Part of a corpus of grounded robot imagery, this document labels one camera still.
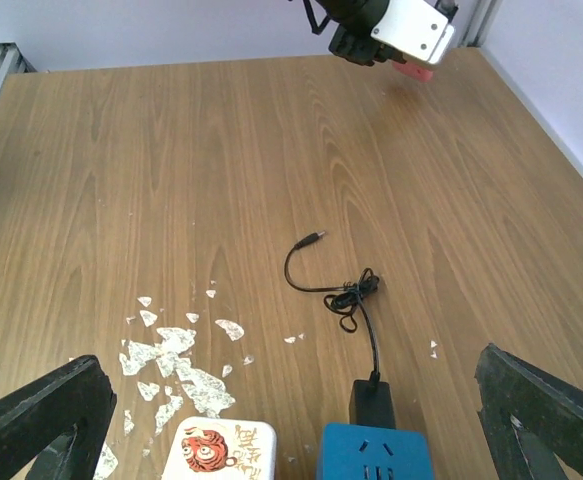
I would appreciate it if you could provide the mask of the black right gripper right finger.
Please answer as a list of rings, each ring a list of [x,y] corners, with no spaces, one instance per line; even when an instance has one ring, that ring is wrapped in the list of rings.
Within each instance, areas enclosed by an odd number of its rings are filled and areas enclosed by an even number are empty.
[[[583,477],[583,391],[491,343],[475,370],[478,417],[500,479]]]

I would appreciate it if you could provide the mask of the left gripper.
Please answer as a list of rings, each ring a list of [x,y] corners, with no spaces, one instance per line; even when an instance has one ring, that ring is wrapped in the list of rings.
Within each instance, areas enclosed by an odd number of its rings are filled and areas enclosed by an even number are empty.
[[[395,60],[396,50],[371,36],[376,29],[376,25],[340,24],[329,43],[329,52],[359,66],[374,66]]]

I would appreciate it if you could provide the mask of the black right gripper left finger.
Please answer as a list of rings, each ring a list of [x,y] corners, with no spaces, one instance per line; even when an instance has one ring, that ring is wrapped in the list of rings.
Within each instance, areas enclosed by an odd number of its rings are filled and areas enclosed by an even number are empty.
[[[94,355],[77,357],[0,399],[0,479],[91,479],[117,396]]]

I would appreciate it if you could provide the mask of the small pink plug adapter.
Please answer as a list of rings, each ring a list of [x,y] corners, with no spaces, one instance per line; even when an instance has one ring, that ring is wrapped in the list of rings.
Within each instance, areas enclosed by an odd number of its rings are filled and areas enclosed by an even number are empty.
[[[422,67],[416,63],[400,63],[400,62],[393,62],[392,66],[395,70],[397,70],[402,75],[410,77],[414,80],[417,80],[422,83],[426,83],[430,81],[433,77],[433,71]]]

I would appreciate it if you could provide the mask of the blue cube socket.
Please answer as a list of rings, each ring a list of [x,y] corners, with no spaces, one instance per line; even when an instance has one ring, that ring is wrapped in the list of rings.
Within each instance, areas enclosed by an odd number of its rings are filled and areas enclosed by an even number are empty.
[[[433,480],[425,437],[417,432],[330,423],[323,430],[315,477],[323,480]]]

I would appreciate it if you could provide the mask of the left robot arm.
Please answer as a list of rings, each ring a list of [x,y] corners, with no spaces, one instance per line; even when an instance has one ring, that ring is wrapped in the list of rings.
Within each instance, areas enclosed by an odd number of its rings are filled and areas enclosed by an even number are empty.
[[[369,67],[386,61],[404,62],[403,54],[397,49],[371,36],[387,13],[389,0],[318,1],[325,11],[321,22],[316,20],[312,3],[309,0],[302,3],[313,34],[321,35],[331,21],[337,24],[328,46],[334,56]]]

